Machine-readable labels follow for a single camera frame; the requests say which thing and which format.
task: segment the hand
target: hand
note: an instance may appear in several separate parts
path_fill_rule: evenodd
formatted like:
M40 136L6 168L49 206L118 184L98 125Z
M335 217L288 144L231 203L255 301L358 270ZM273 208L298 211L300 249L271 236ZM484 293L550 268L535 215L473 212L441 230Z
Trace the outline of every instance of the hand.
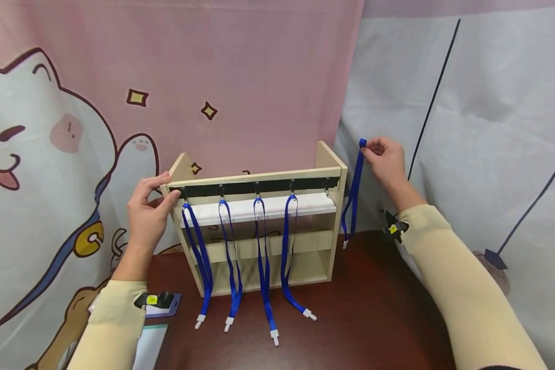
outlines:
M153 178L142 179L128 202L129 242L128 247L154 251L166 228L169 212L181 192L173 190L165 198L148 202L152 190L170 182L168 172Z
M388 137L377 136L368 140L361 151L370 163L372 172L385 188L394 188L407 182L405 151L401 144Z

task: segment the wooden shelf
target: wooden shelf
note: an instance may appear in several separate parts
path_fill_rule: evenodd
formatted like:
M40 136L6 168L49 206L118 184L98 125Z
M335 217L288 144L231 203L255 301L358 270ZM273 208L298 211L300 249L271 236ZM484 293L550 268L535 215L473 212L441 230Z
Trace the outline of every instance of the wooden shelf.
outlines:
M266 219L284 218L288 197L289 195L263 198ZM298 199L298 217L337 212L335 203L333 203L333 200L329 198L325 192L296 195L296 198ZM250 199L230 202L229 206L232 222L254 221L253 202L254 201ZM218 213L218 203L200 204L192 206L192 209L197 223L199 223L200 226L219 225L220 216ZM261 205L257 205L256 209L258 211L257 217L259 217L259 213L262 210ZM290 202L288 211L290 217L293 217L296 212L296 205L294 202ZM185 218L187 218L189 226L193 226L189 212L185 212ZM223 210L223 219L226 225L228 222L226 210ZM185 227L182 218L181 227Z
M339 234L341 210L343 208L343 192L347 167L323 141L318 141L315 156L315 168L297 169L293 171L269 172L266 174L237 175L222 178L196 178L191 166L193 161L186 153L181 153L169 170L172 182L160 187L164 195L169 188L183 188L187 193L188 202L199 223L202 236L207 246L208 256L212 264L214 278L213 295L230 294L228 284L228 264L226 246L220 225L218 189L228 190L224 199L230 206L239 266L242 271L244 291L259 289L259 272L257 269L257 239L254 238L253 201L257 197L254 187L250 184L263 184L266 191L261 193L265 203L265 219L267 237L267 253L271 264L271 287L281 286L279 277L282 259L282 228L284 225L285 205L292 188L298 199L297 226L290 229L292 238L295 234L292 272L290 285L320 283L330 281L335 260L337 234ZM180 199L171 212L171 217L189 268L195 278L200 295L204 296L204 284L199 273L199 266L189 245L183 225L182 206ZM261 216L261 207L257 206L257 218ZM222 210L224 219L226 210ZM290 203L290 217L294 216L296 206ZM185 214L191 226L191 216ZM234 249L230 245L231 260L234 260Z
M313 252L303 252L294 254L294 265L290 273L289 285L302 285L311 283L321 283L329 281L328 276L328 258L330 250L317 250ZM271 256L270 263L270 287L281 287L280 267L282 257ZM241 280L243 281L243 292L257 291L259 287L259 271L257 269L257 258L250 258L239 262L241 270ZM214 276L214 289L212 296L230 294L230 285L228 284L230 271L226 262L218 262L212 264L212 275ZM201 278L199 269L197 277ZM236 272L234 273L235 283L238 284Z
M327 231L314 231L310 233L297 233L294 245L294 253L297 255L304 252L312 252L315 250L326 250L331 249L331 240L333 238L333 233L330 230ZM229 245L231 260L234 260L234 249L232 248L232 243ZM237 240L236 249L238 254L238 261L241 263L243 260L248 258L254 258L257 261L257 239L246 239ZM208 251L208 257L210 257L210 262L212 264L217 262L226 262L226 245L224 242L212 243L206 245L206 250ZM195 254L193 250L189 248L189 253L197 265L197 260L195 259ZM265 254L265 245L263 244L263 239L261 239L261 253ZM282 237L270 236L267 237L267 253L270 256L281 256L282 255Z

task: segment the left hand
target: left hand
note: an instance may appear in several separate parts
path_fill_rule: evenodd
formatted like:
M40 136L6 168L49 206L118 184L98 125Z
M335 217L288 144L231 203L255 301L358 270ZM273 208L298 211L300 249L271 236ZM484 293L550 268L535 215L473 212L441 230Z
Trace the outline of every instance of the left hand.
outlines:
M154 250L166 228L169 212L181 192L173 190L164 198L148 202L148 196L156 188L170 182L167 172L153 178L140 180L134 194L127 204L129 219L129 243L131 248L146 248Z

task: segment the cat tongue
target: cat tongue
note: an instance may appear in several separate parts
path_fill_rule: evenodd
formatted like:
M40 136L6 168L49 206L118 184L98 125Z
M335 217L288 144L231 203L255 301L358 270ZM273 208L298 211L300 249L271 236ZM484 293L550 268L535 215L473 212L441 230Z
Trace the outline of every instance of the cat tongue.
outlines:
M19 187L18 179L12 171L0 172L0 184L10 190L17 190Z

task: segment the black line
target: black line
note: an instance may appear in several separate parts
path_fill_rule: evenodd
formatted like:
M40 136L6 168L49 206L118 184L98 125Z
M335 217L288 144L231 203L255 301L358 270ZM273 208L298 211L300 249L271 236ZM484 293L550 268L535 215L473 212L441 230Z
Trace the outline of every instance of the black line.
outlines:
M456 22L456 27L454 27L454 34L452 35L452 40L450 41L448 53L446 53L446 59L444 59L444 65L442 65L442 71L440 72L440 77L438 77L438 83L436 83L436 89L434 90L432 101L430 101L430 107L427 109L427 114L425 115L424 124L423 126L421 126L421 133L419 133L419 139L417 139L417 145L415 146L415 151L413 152L413 159L411 159L411 167L409 167L409 176L407 176L407 180L411 178L411 171L413 171L413 163L415 163L415 157L417 156L417 150L419 149L419 144L421 143L421 137L424 135L427 120L430 117L430 112L432 112L432 106L434 106L434 100L436 100L436 94L438 94L440 82L442 82L442 76L444 76L444 71L446 70L446 64L448 64L448 58L450 57L450 52L452 51L452 47L454 46L454 39L456 39L456 33L459 31L459 26L460 26L460 18Z
M506 240L504 241L504 243L499 247L498 250L498 254L501 253L501 251L504 249L504 247L508 244L508 241L510 241L510 238L512 238L512 235L514 235L514 233L516 232L516 229L518 229L518 226L520 226L520 223L522 223L522 221L524 221L524 219L526 218L526 216L528 215L528 213L530 213L530 211L533 209L533 207L537 204L537 202L539 201L539 199L545 195L545 192L547 191L547 189L551 186L551 183L553 182L553 180L555 180L555 172L553 172L553 175L551 175L551 177L549 178L549 181L547 182L547 184L545 185L545 187L543 187L543 190L540 191L540 194L536 197L536 199L534 200L534 202L530 205L530 207L528 207L528 210L526 210L526 212L524 212L524 214L522 215L522 217L520 217L520 219L518 220L518 222L516 223L516 225L514 226L514 228L512 229L512 231L510 231L510 234L508 234L508 237L506 238Z

